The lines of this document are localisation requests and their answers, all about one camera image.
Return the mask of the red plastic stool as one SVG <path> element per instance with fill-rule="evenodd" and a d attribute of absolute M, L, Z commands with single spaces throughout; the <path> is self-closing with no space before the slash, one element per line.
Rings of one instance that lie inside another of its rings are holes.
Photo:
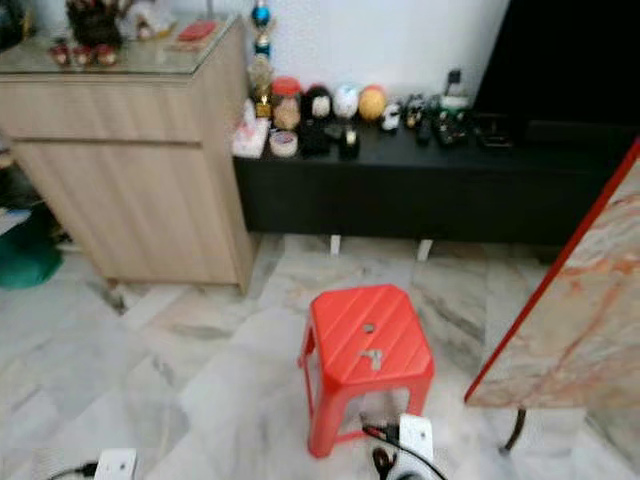
<path fill-rule="evenodd" d="M 369 370 L 362 349 L 383 349 L 380 372 Z M 357 438 L 342 431 L 349 403 L 358 397 L 406 390 L 407 413 L 421 416 L 435 362 L 411 298 L 393 284 L 326 291 L 310 305 L 298 367 L 303 372 L 308 453 L 323 460 L 335 444 Z"/>

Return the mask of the marble table with red edge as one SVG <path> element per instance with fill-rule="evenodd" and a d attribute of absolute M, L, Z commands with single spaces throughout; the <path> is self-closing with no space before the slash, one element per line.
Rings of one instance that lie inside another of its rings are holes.
<path fill-rule="evenodd" d="M 463 401 L 640 408 L 640 136 Z"/>

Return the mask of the black TV console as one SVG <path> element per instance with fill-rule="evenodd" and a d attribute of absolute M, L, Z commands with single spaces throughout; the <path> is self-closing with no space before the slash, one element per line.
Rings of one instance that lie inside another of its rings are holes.
<path fill-rule="evenodd" d="M 252 232 L 563 244 L 625 160 L 634 137 L 571 143 L 421 146 L 410 133 L 358 133 L 337 150 L 237 157 Z"/>

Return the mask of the black tape dispenser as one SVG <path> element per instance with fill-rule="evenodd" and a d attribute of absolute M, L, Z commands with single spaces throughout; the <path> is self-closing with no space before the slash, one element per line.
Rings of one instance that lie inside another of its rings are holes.
<path fill-rule="evenodd" d="M 353 161 L 360 156 L 361 137 L 355 125 L 343 125 L 339 128 L 337 138 L 339 157 L 343 161 Z"/>

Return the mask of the white tape roll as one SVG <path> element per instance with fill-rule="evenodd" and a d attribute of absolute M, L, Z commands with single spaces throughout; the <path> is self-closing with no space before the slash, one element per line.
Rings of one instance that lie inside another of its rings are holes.
<path fill-rule="evenodd" d="M 292 131 L 274 131 L 268 137 L 268 148 L 274 157 L 293 157 L 300 150 L 300 137 Z"/>

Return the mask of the slim black remote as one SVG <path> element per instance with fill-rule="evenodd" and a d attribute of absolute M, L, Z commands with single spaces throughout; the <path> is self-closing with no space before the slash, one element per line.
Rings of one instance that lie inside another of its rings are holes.
<path fill-rule="evenodd" d="M 415 128 L 413 128 L 413 138 L 417 146 L 426 147 L 433 141 L 433 116 L 422 113 L 417 115 Z"/>

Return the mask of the flat black set-top box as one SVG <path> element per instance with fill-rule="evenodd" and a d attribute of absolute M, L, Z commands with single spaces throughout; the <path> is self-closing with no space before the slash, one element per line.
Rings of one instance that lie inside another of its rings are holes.
<path fill-rule="evenodd" d="M 515 122 L 511 116 L 476 114 L 472 119 L 477 146 L 484 148 L 512 148 L 515 146 Z"/>

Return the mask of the small black cat figurine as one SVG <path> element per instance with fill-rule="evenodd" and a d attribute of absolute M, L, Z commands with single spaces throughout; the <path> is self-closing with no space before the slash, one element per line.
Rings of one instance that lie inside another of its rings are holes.
<path fill-rule="evenodd" d="M 426 99 L 422 93 L 412 93 L 404 101 L 403 124 L 404 128 L 416 131 L 420 127 L 422 115 L 426 106 Z"/>

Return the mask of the green mug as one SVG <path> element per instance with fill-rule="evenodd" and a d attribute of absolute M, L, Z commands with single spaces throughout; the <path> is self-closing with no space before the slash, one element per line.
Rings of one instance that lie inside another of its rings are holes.
<path fill-rule="evenodd" d="M 466 93 L 439 93 L 431 97 L 433 120 L 439 125 L 465 125 L 470 115 L 471 97 Z"/>

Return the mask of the white round plush toy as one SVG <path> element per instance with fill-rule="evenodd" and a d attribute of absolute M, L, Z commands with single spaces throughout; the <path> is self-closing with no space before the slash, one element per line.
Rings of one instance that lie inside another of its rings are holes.
<path fill-rule="evenodd" d="M 351 120 L 358 114 L 358 99 L 361 88 L 356 84 L 338 84 L 332 91 L 335 118 Z"/>

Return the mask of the clear jar with red lid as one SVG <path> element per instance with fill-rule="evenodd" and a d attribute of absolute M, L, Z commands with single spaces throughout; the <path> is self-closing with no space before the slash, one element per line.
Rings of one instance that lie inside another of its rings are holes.
<path fill-rule="evenodd" d="M 279 131 L 294 131 L 301 123 L 301 83 L 292 76 L 273 79 L 271 88 L 271 123 Z"/>

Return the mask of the light wooden cabinet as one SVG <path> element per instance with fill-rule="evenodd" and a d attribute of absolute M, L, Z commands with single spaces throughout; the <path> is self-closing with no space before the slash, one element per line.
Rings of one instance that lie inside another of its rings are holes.
<path fill-rule="evenodd" d="M 191 46 L 128 42 L 110 67 L 60 67 L 50 38 L 0 54 L 0 129 L 101 276 L 250 288 L 232 143 L 247 23 L 220 14 Z"/>

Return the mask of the black television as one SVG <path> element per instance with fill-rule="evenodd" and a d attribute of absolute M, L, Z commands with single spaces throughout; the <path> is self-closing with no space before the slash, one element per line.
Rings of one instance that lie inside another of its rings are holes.
<path fill-rule="evenodd" d="M 509 0 L 474 108 L 640 125 L 640 0 Z"/>

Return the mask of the flat red item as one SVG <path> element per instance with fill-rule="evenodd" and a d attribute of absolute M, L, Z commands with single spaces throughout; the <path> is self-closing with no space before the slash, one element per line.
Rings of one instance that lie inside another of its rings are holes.
<path fill-rule="evenodd" d="M 218 20 L 193 20 L 175 36 L 170 47 L 175 50 L 195 51 L 202 49 L 206 44 L 209 44 L 220 26 Z"/>

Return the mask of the dark figurine with red feet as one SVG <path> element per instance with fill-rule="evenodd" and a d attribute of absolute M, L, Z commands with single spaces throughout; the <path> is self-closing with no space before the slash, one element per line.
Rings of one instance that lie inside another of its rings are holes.
<path fill-rule="evenodd" d="M 123 44 L 118 19 L 122 0 L 65 0 L 73 44 L 56 41 L 50 54 L 59 67 L 114 67 Z"/>

